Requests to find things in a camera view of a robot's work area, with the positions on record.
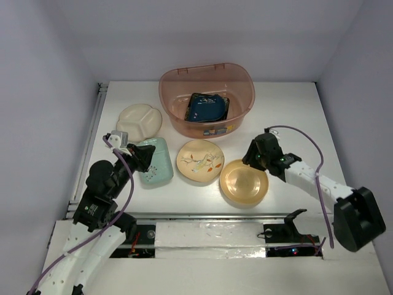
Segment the orange round bear plate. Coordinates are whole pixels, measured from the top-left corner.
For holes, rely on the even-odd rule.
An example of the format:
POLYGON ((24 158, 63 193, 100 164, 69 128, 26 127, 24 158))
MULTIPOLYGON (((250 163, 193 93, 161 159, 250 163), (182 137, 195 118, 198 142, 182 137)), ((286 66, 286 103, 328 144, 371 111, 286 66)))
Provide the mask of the orange round bear plate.
POLYGON ((228 163, 220 174, 220 188, 231 202, 255 206, 268 192, 267 173, 243 164, 241 159, 228 163))

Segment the beige bird-painted plate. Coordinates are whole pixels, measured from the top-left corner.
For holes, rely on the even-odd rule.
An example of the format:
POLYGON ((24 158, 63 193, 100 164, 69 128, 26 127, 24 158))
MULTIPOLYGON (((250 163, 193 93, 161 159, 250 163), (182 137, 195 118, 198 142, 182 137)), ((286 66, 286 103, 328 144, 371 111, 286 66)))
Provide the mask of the beige bird-painted plate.
POLYGON ((179 172, 199 183, 209 183, 222 171, 225 156, 218 145, 206 140, 185 143, 176 157, 179 172))

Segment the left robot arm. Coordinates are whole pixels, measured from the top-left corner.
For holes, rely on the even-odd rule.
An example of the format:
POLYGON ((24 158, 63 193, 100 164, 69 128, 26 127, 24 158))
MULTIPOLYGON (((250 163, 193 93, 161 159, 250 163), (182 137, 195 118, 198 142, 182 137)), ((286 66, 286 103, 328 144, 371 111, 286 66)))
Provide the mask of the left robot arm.
POLYGON ((87 294, 111 254, 136 235, 136 219, 118 210, 115 199, 133 173, 147 172, 155 146, 111 149, 116 163, 95 162, 88 172, 87 188, 72 218, 63 252, 37 279, 29 294, 87 294))

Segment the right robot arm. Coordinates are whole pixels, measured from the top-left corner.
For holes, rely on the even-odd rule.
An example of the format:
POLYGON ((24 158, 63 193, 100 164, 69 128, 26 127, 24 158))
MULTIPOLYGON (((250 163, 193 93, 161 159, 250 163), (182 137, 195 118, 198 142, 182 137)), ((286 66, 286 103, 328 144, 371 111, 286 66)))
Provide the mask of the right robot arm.
POLYGON ((320 202, 322 212, 333 214, 327 235, 350 252, 359 251, 385 233, 386 225, 373 192, 339 184, 311 168, 299 156, 283 153, 270 132, 256 136, 242 159, 243 164, 301 189, 320 202))

